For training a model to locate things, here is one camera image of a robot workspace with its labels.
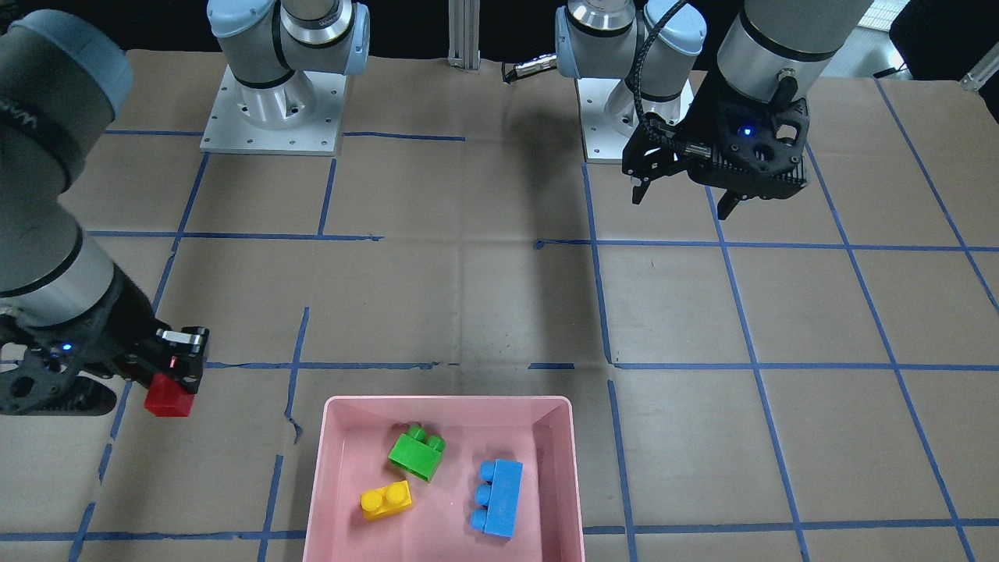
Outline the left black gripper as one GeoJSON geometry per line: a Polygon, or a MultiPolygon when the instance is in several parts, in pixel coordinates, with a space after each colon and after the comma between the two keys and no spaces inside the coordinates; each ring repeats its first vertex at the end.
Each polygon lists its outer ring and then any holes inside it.
{"type": "Polygon", "coordinates": [[[652,181],[686,173],[696,183],[724,189],[716,216],[725,221],[743,200],[784,200],[809,185],[804,141],[809,103],[795,71],[772,78],[777,91],[749,98],[711,69],[676,126],[645,112],[622,150],[621,170],[631,176],[631,203],[640,205],[652,181]]]}

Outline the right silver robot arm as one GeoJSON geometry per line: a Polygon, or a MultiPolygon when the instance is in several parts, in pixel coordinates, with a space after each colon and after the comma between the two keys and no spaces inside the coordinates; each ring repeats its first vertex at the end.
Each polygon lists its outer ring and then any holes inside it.
{"type": "MultiPolygon", "coordinates": [[[[332,155],[345,79],[364,71],[371,16],[357,1],[211,1],[227,74],[204,128],[211,153],[332,155]]],[[[209,331],[172,329],[59,203],[117,118],[134,74],[119,46],[53,9],[2,36],[2,345],[24,347],[2,373],[4,415],[101,416],[120,377],[145,408],[186,417],[209,331]]]]}

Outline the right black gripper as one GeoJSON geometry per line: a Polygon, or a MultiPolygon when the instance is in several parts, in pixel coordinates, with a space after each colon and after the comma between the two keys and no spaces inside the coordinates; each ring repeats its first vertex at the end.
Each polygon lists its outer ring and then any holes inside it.
{"type": "Polygon", "coordinates": [[[210,331],[172,329],[147,296],[115,270],[103,298],[82,316],[29,327],[25,315],[2,316],[2,344],[21,345],[20,362],[1,377],[1,413],[10,416],[102,416],[117,404],[105,381],[120,377],[148,388],[163,373],[196,396],[210,331]]]}

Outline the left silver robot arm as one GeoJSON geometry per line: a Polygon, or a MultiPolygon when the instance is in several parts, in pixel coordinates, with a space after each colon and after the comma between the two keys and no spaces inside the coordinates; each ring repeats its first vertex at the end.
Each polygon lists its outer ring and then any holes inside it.
{"type": "Polygon", "coordinates": [[[742,201],[786,200],[809,184],[809,88],[843,47],[867,1],[745,1],[685,115],[681,99],[709,36],[688,1],[568,1],[554,17],[561,75],[617,79],[631,132],[621,170],[632,202],[653,181],[686,173],[722,190],[724,220],[742,201]]]}

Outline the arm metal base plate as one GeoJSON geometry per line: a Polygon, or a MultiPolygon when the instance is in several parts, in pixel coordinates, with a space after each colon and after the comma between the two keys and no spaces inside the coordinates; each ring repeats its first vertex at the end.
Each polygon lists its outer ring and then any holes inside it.
{"type": "MultiPolygon", "coordinates": [[[[585,160],[620,164],[622,150],[638,125],[634,96],[621,79],[581,78],[575,81],[575,86],[585,160]]],[[[665,102],[645,100],[643,108],[661,118],[668,127],[674,127],[686,116],[693,99],[695,93],[686,80],[679,97],[665,102]]]]}
{"type": "Polygon", "coordinates": [[[227,68],[200,149],[212,154],[334,157],[348,84],[343,75],[297,71],[284,84],[253,89],[227,68]]]}

